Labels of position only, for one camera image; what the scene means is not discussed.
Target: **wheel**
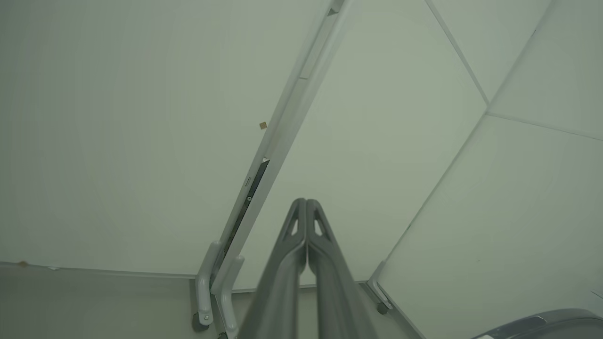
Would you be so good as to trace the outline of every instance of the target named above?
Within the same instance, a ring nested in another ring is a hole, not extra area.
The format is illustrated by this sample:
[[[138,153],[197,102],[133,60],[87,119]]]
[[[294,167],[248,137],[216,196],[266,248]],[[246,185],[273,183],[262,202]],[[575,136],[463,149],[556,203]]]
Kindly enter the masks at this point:
[[[389,310],[389,308],[387,308],[387,306],[385,306],[384,303],[377,304],[377,312],[379,312],[381,314],[386,314],[388,310]]]
[[[203,332],[209,328],[209,325],[206,326],[199,322],[199,313],[198,312],[192,315],[191,325],[192,325],[192,330],[195,332]]]

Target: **white enclosure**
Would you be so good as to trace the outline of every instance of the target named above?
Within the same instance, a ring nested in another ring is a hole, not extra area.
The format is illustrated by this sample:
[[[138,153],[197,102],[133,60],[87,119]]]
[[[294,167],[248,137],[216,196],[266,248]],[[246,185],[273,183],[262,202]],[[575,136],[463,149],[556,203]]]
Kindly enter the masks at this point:
[[[0,2],[0,262],[195,274],[325,1]],[[235,289],[304,197],[427,339],[603,315],[603,2],[358,8]]]
[[[603,315],[602,9],[552,4],[392,252],[380,284],[426,338],[559,308]]]

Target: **floor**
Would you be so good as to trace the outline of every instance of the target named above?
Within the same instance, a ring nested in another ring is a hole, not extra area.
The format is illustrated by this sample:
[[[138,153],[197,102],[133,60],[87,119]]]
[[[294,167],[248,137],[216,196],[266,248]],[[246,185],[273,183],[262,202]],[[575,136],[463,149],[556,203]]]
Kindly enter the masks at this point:
[[[410,338],[389,315],[376,311],[359,287],[379,338]],[[233,296],[238,319],[251,293]],[[0,338],[215,339],[213,325],[191,329],[187,279],[114,276],[85,271],[0,268]],[[318,337],[316,290],[299,297],[299,339]]]

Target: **metal frame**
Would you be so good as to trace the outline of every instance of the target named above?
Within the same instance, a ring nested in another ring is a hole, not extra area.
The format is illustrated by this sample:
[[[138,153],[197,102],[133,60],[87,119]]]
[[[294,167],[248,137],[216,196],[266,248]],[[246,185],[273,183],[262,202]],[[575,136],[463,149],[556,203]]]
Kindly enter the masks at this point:
[[[208,305],[210,307],[214,299],[217,307],[213,309],[218,309],[221,322],[216,325],[225,329],[229,339],[236,338],[238,326],[230,295],[244,260],[239,254],[341,43],[354,1],[325,1],[311,26],[220,241],[212,243],[197,274],[195,287],[201,330],[213,322]]]
[[[369,280],[367,281],[368,288],[375,294],[375,296],[377,296],[377,298],[379,298],[379,302],[386,307],[386,309],[383,311],[379,309],[379,313],[381,314],[385,314],[387,312],[387,309],[394,309],[390,301],[387,299],[387,297],[381,290],[381,287],[377,283],[377,279],[379,278],[379,275],[381,274],[381,271],[383,270],[383,267],[385,266],[386,262],[386,260],[380,262],[375,272],[371,274],[371,278],[369,278]]]

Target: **black strip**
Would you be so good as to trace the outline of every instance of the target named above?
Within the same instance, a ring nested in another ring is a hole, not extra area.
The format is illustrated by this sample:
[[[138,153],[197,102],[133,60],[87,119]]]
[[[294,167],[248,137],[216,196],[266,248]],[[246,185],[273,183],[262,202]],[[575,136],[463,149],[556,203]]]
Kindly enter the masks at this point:
[[[232,244],[232,240],[235,238],[236,231],[239,230],[239,226],[241,225],[241,221],[243,220],[243,217],[245,216],[245,212],[247,211],[247,208],[249,207],[249,204],[251,203],[251,199],[253,199],[253,195],[256,193],[256,189],[260,184],[260,180],[262,180],[262,176],[264,176],[264,172],[266,171],[268,162],[270,162],[270,160],[266,160],[265,162],[262,162],[262,164],[260,165],[260,168],[257,170],[256,177],[253,178],[253,183],[251,183],[251,188],[249,189],[249,192],[247,193],[247,197],[245,198],[245,201],[243,202],[243,206],[241,206],[241,210],[239,211],[239,216],[236,217],[235,225],[232,227],[232,230],[230,231],[230,236],[228,237],[228,240],[226,241],[226,244],[224,245],[224,256],[226,256],[226,253],[228,252],[228,249],[230,248],[230,245]]]

